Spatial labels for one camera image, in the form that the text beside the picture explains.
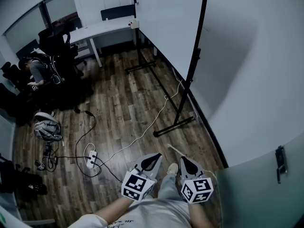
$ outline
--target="person's hand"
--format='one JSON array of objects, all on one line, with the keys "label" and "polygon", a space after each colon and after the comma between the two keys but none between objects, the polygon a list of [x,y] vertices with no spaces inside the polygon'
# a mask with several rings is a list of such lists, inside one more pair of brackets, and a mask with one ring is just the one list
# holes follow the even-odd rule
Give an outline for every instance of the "person's hand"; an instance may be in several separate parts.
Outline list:
[{"label": "person's hand", "polygon": [[29,83],[28,83],[28,86],[35,86],[35,85],[36,85],[35,82],[29,82]]}]

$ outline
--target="fiducial marker cube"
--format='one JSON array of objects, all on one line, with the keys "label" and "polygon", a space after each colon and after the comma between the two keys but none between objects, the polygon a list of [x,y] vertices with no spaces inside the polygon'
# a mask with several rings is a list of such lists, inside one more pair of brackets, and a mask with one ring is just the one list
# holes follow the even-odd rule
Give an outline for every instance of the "fiducial marker cube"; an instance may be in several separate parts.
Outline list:
[{"label": "fiducial marker cube", "polygon": [[185,180],[181,193],[188,203],[206,202],[213,193],[211,178]]},{"label": "fiducial marker cube", "polygon": [[122,184],[122,195],[141,201],[152,191],[154,184],[155,181],[127,171]]}]

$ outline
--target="person's leg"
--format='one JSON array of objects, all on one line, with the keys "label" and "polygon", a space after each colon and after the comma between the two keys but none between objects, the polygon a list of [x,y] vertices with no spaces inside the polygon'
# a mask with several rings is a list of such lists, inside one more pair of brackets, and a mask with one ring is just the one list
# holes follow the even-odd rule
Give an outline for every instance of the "person's leg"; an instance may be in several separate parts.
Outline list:
[{"label": "person's leg", "polygon": [[152,200],[152,199],[154,199],[154,198],[153,198],[152,195],[149,194],[149,195],[147,195],[144,199],[145,199],[145,200]]},{"label": "person's leg", "polygon": [[177,172],[178,165],[176,163],[171,164],[167,172],[168,174],[162,180],[161,188],[158,192],[159,199],[182,200],[175,185]]}]

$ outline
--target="sneaker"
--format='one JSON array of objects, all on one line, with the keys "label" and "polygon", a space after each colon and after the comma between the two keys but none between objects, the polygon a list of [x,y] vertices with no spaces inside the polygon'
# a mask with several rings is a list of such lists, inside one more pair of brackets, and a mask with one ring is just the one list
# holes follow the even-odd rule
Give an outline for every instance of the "sneaker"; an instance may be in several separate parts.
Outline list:
[{"label": "sneaker", "polygon": [[178,164],[172,163],[168,168],[167,174],[174,174],[174,176],[176,176],[178,171],[179,171]]}]

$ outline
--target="person sitting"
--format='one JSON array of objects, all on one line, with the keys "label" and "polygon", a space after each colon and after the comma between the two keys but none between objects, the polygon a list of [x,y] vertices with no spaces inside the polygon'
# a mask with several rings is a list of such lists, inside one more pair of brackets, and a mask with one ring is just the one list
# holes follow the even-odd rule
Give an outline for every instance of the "person sitting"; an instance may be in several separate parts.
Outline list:
[{"label": "person sitting", "polygon": [[[38,59],[24,57],[19,61],[18,66],[21,71],[30,71],[33,75],[35,82],[29,82],[28,86],[42,86],[46,81],[51,79],[50,70]],[[45,92],[36,93],[36,104],[40,108],[40,111],[54,116],[55,112],[52,111],[52,106],[48,104],[50,94],[51,92],[49,89],[47,94]]]},{"label": "person sitting", "polygon": [[51,74],[46,65],[40,60],[24,57],[19,61],[18,66],[21,71],[30,71],[33,75],[35,82],[29,82],[28,86],[44,85],[45,81],[51,78]]}]

